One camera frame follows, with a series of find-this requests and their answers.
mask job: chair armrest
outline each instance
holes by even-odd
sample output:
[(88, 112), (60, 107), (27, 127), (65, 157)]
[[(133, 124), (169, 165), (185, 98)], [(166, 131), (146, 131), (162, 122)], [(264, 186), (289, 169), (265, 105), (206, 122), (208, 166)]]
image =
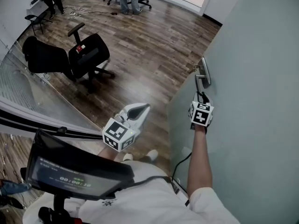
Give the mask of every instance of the chair armrest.
[(80, 28), (82, 28), (83, 26), (85, 26), (85, 23), (84, 23), (84, 22), (78, 24), (78, 25), (75, 26), (72, 30), (70, 30), (70, 31), (68, 32), (67, 36), (70, 37), (70, 36), (73, 35), (75, 32), (78, 32), (78, 30), (79, 30)]

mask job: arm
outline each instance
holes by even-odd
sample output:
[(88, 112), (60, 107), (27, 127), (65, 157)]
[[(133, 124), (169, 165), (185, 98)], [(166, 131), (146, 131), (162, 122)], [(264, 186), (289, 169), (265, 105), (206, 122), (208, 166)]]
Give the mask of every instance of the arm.
[(195, 125), (187, 184), (189, 198), (195, 190), (205, 187), (212, 187), (212, 171), (207, 154), (205, 128)]

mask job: display screen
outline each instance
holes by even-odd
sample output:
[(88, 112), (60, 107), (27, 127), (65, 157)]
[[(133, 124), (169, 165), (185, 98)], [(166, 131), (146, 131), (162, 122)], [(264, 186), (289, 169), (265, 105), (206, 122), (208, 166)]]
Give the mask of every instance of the display screen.
[(37, 158), (31, 178), (59, 189), (92, 196), (100, 196), (120, 183), (70, 170), (42, 157)]

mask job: white sneaker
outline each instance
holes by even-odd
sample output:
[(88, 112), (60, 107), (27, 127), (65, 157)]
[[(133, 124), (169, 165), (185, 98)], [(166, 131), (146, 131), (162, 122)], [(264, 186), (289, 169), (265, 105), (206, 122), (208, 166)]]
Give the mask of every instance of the white sneaker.
[(123, 157), (123, 159), (122, 159), (122, 161), (125, 161), (125, 160), (133, 160), (133, 155), (132, 154), (126, 154), (124, 157)]
[(158, 151), (153, 149), (149, 151), (146, 156), (150, 157), (151, 161), (153, 162), (157, 159), (158, 155), (159, 155)]

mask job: chair backrest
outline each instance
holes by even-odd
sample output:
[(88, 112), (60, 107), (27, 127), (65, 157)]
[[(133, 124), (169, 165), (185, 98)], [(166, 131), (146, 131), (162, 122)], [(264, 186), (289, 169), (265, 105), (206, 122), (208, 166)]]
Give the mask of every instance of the chair backrest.
[(65, 50), (50, 46), (30, 36), (23, 44), (22, 52), (33, 73), (66, 72), (71, 67)]
[(37, 17), (37, 16), (34, 16), (34, 15), (30, 14), (30, 15), (26, 16), (25, 19), (29, 20), (29, 21), (32, 21), (32, 19), (35, 18), (35, 17)]

